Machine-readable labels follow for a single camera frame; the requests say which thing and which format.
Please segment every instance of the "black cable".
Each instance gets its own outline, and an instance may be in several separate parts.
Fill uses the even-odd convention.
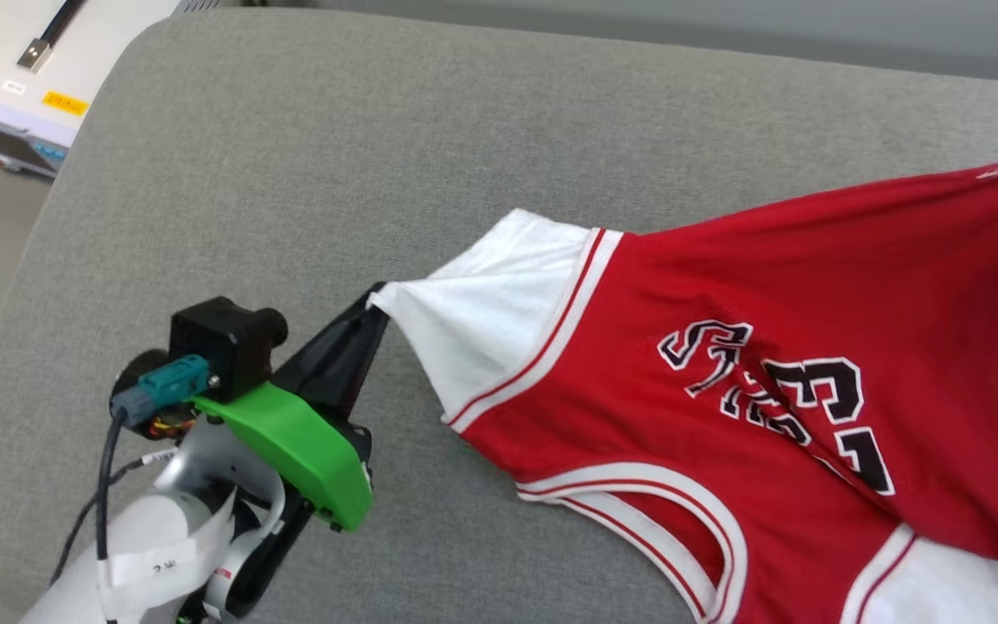
[[[144,459],[138,458],[134,459],[130,463],[127,463],[127,465],[120,467],[118,471],[114,473],[113,477],[110,477],[110,485],[115,485],[115,483],[121,481],[121,479],[125,477],[130,470],[138,470],[139,467],[143,465],[146,465]],[[64,568],[68,565],[68,557],[71,556],[72,553],[72,544],[75,544],[75,538],[79,536],[80,529],[83,528],[83,522],[87,521],[87,513],[91,512],[91,507],[94,507],[95,502],[98,500],[98,492],[92,494],[91,500],[87,501],[86,505],[83,505],[83,509],[80,510],[80,514],[78,517],[75,517],[75,524],[72,524],[72,530],[68,533],[67,540],[64,540],[64,548],[60,550],[60,561],[56,562],[56,570],[53,571],[52,578],[49,580],[50,587],[55,584],[55,582],[59,580],[60,575],[64,573]]]
[[[110,510],[110,467],[114,463],[114,449],[118,446],[118,435],[122,432],[122,424],[130,413],[125,408],[115,412],[107,431],[107,445],[102,449],[102,463],[99,464],[99,485],[95,491],[94,507],[94,549],[99,561],[107,560],[107,513]],[[107,620],[107,624],[118,624],[116,620]]]
[[[71,23],[72,17],[75,17],[75,13],[78,13],[80,8],[83,7],[83,3],[87,0],[66,0],[64,4],[60,5],[60,10],[56,11],[56,15],[52,17],[49,26],[44,29],[41,35],[41,40],[47,43],[49,46],[55,46],[56,41],[60,39],[60,35],[63,35],[64,31],[68,30],[68,23]]]

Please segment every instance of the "armhole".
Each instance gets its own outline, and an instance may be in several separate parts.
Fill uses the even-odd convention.
[[[694,479],[663,466],[618,462],[520,483],[518,492],[522,500],[566,505],[622,536],[665,573],[696,621],[729,624],[736,618],[749,569],[745,535],[722,501]],[[702,522],[723,553],[717,586],[710,586],[702,565],[675,536],[613,492],[665,498]]]
[[[560,498],[560,503],[606,526],[645,554],[688,604],[692,619],[706,621],[706,615],[716,601],[716,586],[710,583],[703,566],[688,548],[668,530],[613,494],[571,494]]]

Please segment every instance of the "metal connector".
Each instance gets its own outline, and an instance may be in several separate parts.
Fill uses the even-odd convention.
[[[36,72],[41,70],[44,61],[49,59],[52,55],[52,46],[48,41],[43,39],[35,39],[29,44],[28,48],[25,48],[23,55],[20,59],[17,59],[17,66],[21,68],[27,68],[28,71]]]

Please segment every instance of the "teal connector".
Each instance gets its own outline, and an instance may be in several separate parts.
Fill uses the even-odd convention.
[[[110,413],[126,411],[126,426],[132,429],[164,407],[198,396],[210,386],[210,365],[198,355],[187,355],[141,375],[137,386],[110,399]]]

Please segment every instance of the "gray cushion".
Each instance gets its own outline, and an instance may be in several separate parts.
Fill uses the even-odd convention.
[[[156,25],[94,103],[0,315],[0,597],[40,595],[111,379],[175,309],[277,307],[281,360],[515,206],[648,231],[995,159],[998,82],[321,11]],[[355,414],[375,509],[356,534],[310,526],[253,621],[688,620],[641,554],[516,501],[439,411],[392,330]]]

